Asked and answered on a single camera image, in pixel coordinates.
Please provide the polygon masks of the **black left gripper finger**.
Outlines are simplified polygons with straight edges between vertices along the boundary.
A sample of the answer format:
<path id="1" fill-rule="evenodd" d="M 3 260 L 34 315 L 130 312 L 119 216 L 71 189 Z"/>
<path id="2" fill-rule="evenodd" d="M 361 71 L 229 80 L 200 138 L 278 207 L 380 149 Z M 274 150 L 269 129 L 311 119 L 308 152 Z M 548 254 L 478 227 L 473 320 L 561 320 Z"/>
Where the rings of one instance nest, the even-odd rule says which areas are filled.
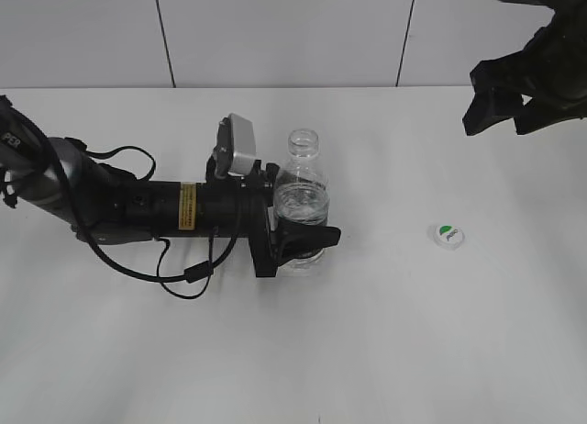
<path id="1" fill-rule="evenodd" d="M 279 218 L 276 230 L 275 260 L 282 266 L 292 260 L 309 258 L 323 249 L 338 245 L 341 230 L 326 225 L 306 225 Z"/>

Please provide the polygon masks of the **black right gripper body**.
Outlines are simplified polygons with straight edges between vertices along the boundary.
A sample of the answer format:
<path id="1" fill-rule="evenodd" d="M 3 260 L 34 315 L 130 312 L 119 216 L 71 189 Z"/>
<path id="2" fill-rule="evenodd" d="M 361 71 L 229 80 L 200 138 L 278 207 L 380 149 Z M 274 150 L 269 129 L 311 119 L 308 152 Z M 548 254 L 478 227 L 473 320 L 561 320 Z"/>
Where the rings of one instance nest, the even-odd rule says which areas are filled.
<path id="1" fill-rule="evenodd" d="M 586 97 L 586 5 L 557 11 L 523 49 L 480 61 L 470 73 L 474 94 L 510 91 L 524 97 Z"/>

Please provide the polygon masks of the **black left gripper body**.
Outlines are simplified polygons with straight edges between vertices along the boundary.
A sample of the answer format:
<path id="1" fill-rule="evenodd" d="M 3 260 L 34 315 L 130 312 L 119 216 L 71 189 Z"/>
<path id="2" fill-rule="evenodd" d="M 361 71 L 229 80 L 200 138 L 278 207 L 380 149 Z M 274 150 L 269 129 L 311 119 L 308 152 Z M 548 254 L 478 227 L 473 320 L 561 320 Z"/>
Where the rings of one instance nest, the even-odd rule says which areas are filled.
<path id="1" fill-rule="evenodd" d="M 258 278 L 277 274 L 275 236 L 271 231 L 269 209 L 280 167 L 272 162 L 253 163 L 246 176 L 228 174 L 216 177 L 217 162 L 206 163 L 205 182 L 201 185 L 201 228 L 218 238 L 228 239 L 225 250 L 213 260 L 217 267 L 228 258 L 237 239 L 246 239 L 254 273 Z"/>

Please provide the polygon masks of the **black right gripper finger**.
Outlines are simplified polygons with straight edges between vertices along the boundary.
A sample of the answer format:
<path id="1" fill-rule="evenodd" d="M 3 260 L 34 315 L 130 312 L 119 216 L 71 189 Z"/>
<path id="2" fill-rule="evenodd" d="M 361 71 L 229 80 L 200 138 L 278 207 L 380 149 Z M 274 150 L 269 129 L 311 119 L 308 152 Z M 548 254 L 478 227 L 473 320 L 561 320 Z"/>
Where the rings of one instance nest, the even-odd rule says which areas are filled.
<path id="1" fill-rule="evenodd" d="M 524 102 L 522 95 L 514 95 L 515 131 L 523 136 L 564 121 L 586 118 L 586 97 L 531 97 Z"/>
<path id="2" fill-rule="evenodd" d="M 523 108 L 523 96 L 510 91 L 476 93 L 462 118 L 467 136 L 476 136 L 486 129 L 514 118 Z"/>

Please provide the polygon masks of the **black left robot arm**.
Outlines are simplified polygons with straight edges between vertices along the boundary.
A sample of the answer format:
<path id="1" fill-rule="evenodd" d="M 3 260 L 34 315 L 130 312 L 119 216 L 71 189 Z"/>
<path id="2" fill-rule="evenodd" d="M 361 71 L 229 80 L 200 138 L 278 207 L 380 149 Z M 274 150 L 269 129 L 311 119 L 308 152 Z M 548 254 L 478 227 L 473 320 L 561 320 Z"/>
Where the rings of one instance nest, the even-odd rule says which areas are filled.
<path id="1" fill-rule="evenodd" d="M 279 167 L 262 163 L 252 124 L 237 114 L 218 124 L 201 183 L 157 181 L 109 164 L 78 139 L 50 138 L 9 99 L 1 101 L 1 196 L 27 201 L 68 223 L 99 257 L 105 246 L 170 238 L 246 239 L 259 278 L 336 246 L 325 223 L 270 222 Z"/>

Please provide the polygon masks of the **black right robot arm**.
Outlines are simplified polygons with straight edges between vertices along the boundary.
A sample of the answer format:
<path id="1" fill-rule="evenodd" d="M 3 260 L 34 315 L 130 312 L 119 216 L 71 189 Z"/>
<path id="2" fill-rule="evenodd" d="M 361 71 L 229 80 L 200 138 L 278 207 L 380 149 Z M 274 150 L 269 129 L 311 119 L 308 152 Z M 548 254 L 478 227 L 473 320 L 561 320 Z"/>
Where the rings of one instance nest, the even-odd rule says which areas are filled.
<path id="1" fill-rule="evenodd" d="M 586 0 L 498 0 L 553 11 L 518 52 L 480 61 L 470 72 L 474 96 L 462 118 L 475 136 L 512 119 L 518 135 L 586 118 Z"/>

